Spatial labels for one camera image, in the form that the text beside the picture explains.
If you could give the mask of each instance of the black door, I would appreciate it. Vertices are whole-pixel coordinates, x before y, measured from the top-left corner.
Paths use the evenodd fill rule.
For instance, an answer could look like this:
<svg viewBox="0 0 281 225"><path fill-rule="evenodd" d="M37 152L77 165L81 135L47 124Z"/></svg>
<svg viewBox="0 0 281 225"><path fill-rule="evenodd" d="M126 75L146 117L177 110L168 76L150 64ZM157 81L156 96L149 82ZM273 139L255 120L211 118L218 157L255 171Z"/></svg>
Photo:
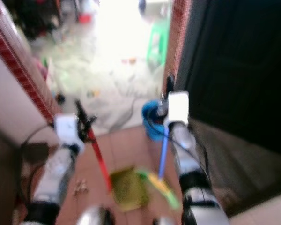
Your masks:
<svg viewBox="0 0 281 225"><path fill-rule="evenodd" d="M191 115L281 153L281 0L204 2L177 81Z"/></svg>

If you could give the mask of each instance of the red brick wall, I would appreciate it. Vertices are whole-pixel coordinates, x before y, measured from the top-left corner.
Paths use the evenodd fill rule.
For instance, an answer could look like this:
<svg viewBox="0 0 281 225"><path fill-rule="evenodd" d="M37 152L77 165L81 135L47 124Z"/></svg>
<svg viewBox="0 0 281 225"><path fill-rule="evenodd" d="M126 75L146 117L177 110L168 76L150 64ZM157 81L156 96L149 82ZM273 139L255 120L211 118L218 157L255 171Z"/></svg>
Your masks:
<svg viewBox="0 0 281 225"><path fill-rule="evenodd" d="M51 121L60 108L52 97L32 56L24 48L14 22L0 0L0 56L41 114Z"/></svg>
<svg viewBox="0 0 281 225"><path fill-rule="evenodd" d="M169 73L177 77L191 4L192 0L174 0L163 87Z"/></svg>

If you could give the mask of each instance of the blue bucket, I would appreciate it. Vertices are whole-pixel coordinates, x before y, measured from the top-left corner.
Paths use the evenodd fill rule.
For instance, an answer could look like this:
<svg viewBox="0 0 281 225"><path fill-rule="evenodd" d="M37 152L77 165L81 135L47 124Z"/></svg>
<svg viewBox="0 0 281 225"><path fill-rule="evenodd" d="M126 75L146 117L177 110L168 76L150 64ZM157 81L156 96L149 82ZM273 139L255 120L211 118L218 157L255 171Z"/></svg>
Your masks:
<svg viewBox="0 0 281 225"><path fill-rule="evenodd" d="M159 124L159 123L154 123L154 121L156 120L163 120L163 117L158 117L156 114L156 110L157 110L157 106L158 106L158 101L150 101L147 102L141 111L142 117L143 117L143 125L146 128L146 132L147 135L153 140L153 141L159 141L163 139L163 124ZM150 113L149 115L149 119L150 119L150 123L152 125L152 127L154 127L156 130L158 130L159 132L156 132L149 124L148 122L148 113Z"/></svg>

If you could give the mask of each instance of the terracotta tile floor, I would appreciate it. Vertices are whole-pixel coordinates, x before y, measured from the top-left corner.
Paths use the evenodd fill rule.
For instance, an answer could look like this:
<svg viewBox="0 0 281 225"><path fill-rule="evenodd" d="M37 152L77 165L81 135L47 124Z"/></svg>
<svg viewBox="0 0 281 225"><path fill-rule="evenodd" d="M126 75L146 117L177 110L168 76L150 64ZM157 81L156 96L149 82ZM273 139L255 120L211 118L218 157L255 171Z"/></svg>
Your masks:
<svg viewBox="0 0 281 225"><path fill-rule="evenodd" d="M161 143L150 141L143 126L121 130L112 134L97 137L108 172L125 166L147 168L157 172ZM175 174L173 157L168 151L165 178L181 198L179 182ZM77 180L85 179L89 192L73 195ZM57 225L74 225L83 211L94 205L110 207L115 215L117 225L150 225L153 218L170 216L180 223L181 212L173 212L164 197L149 184L150 202L146 207L123 213L114 202L112 195L107 194L106 186L99 169L91 144L86 145L85 152L77 159L76 171L69 185L66 200L62 206Z"/></svg>

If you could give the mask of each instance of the plastic stool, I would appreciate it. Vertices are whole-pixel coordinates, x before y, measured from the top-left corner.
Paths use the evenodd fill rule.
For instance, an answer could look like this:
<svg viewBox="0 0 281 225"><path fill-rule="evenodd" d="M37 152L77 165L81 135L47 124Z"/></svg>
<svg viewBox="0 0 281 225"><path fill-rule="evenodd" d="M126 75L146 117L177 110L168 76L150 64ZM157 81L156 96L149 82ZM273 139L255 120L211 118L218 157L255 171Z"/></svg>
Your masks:
<svg viewBox="0 0 281 225"><path fill-rule="evenodd" d="M168 40L169 40L169 28L170 28L170 23L168 20L159 21L153 24L151 29L150 39L149 39L147 61L149 61L150 59L155 59L161 64L165 63ZM158 52L154 52L152 46L152 42L155 34L160 36Z"/></svg>

